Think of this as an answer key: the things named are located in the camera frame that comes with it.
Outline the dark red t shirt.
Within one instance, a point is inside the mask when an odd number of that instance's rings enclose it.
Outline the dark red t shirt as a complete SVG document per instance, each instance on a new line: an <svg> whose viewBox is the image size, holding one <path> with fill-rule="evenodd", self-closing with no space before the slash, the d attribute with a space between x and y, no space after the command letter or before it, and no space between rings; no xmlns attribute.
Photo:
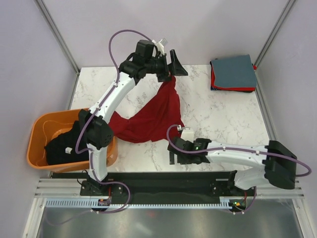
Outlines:
<svg viewBox="0 0 317 238"><path fill-rule="evenodd" d="M129 119L114 112L109 126L119 139L131 143L156 142L167 139L168 128L184 126L181 120L180 99L175 90L176 77L164 82L157 94Z"/></svg>

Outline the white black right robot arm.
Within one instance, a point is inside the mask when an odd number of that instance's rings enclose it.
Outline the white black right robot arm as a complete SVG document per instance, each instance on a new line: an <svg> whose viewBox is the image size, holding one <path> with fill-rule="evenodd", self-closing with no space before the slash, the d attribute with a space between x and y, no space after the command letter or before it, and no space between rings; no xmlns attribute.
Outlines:
<svg viewBox="0 0 317 238"><path fill-rule="evenodd" d="M247 170L230 173L226 187L232 195L264 184L288 190L295 187L297 157L275 140L269 141L268 145L240 147L205 138L190 142L176 137L167 149L178 156L180 164L229 163L247 166Z"/></svg>

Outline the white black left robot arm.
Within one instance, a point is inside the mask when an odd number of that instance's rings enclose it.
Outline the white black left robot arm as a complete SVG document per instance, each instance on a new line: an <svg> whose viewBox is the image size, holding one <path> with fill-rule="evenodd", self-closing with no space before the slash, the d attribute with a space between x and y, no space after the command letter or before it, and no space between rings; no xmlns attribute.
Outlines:
<svg viewBox="0 0 317 238"><path fill-rule="evenodd" d="M161 42L140 40L132 52L118 67L116 80L103 96L87 111L81 109L78 114L81 132L78 141L84 140L89 153L89 171L86 188L96 194L107 193L106 180L107 147L112 142L114 132L109 126L110 119L123 98L147 74L155 74L158 82L168 82L174 76L187 76L188 72L180 63L174 49L169 52L171 62Z"/></svg>

